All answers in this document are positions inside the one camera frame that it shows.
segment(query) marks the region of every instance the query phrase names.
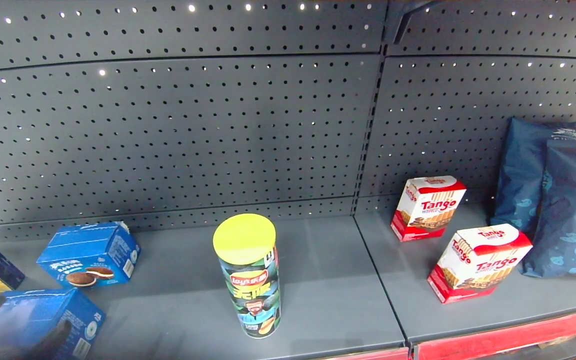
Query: wafer image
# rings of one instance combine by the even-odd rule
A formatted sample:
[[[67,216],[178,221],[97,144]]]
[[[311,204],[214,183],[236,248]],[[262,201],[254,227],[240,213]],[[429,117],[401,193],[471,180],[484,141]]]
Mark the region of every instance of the wafer image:
[[[66,275],[66,281],[78,288],[92,287],[97,278],[86,272],[73,272]]]
[[[401,219],[403,220],[403,222],[405,224],[409,224],[410,223],[410,214],[406,211],[402,211],[401,212]]]
[[[438,230],[440,228],[445,228],[446,225],[450,223],[450,220],[453,218],[454,214],[455,209],[451,209],[446,212],[441,212],[441,214],[429,218],[416,218],[412,223],[410,223],[410,226],[414,226],[415,228],[419,229],[426,229],[429,231]]]
[[[99,280],[110,280],[115,277],[115,273],[111,269],[103,266],[92,266],[86,268],[86,272]]]
[[[455,274],[448,268],[441,268],[441,270],[443,271],[443,276],[450,285],[450,287],[454,288],[455,284],[457,284],[457,282],[459,281],[459,278],[457,278],[457,276],[455,276]]]
[[[510,274],[510,272],[513,271],[514,268],[515,268],[514,266],[511,266],[511,267],[505,268],[501,271],[496,271],[496,272],[490,273],[486,276],[482,276],[480,278],[477,278],[476,280],[474,280],[472,282],[472,287],[473,288],[479,288],[479,289],[485,289],[487,287],[492,287],[493,285],[497,285],[503,279],[505,279],[506,276],[508,276]]]

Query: lay's logo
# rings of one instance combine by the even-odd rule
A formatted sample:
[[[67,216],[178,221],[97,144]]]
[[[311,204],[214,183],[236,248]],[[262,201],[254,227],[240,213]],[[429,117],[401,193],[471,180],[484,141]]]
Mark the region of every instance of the lay's logo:
[[[233,273],[230,275],[230,282],[236,287],[257,287],[262,285],[268,279],[268,270],[259,271],[246,271],[249,276],[244,273]],[[255,272],[255,276],[250,276],[250,272]]]

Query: chips can label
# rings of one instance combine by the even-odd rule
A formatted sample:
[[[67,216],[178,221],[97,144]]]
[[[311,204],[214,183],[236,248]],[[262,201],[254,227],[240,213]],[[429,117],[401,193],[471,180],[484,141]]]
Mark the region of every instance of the chips can label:
[[[281,317],[277,248],[248,265],[219,262],[244,332],[252,338],[274,333]]]

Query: gray metal shelf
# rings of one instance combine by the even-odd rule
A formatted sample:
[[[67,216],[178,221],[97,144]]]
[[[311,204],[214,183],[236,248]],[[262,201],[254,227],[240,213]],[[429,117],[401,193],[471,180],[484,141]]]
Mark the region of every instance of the gray metal shelf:
[[[240,328],[213,251],[214,227],[135,234],[128,284],[87,290],[107,313],[88,360],[322,358],[400,347],[405,338],[352,217],[275,221],[283,317],[274,335]],[[57,287],[35,260],[47,239],[0,243],[23,289]]]
[[[486,224],[479,204],[462,204],[443,237],[400,243],[391,212],[355,215],[386,292],[413,344],[507,328],[576,312],[576,278],[531,278],[513,271],[492,294],[442,304],[426,282],[455,230]]]

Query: yellow lid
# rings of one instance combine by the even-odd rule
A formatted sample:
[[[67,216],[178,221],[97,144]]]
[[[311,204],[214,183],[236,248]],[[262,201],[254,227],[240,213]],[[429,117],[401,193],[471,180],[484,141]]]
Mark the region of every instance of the yellow lid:
[[[215,253],[224,262],[249,265],[275,247],[275,226],[258,214],[239,214],[222,222],[212,236]]]

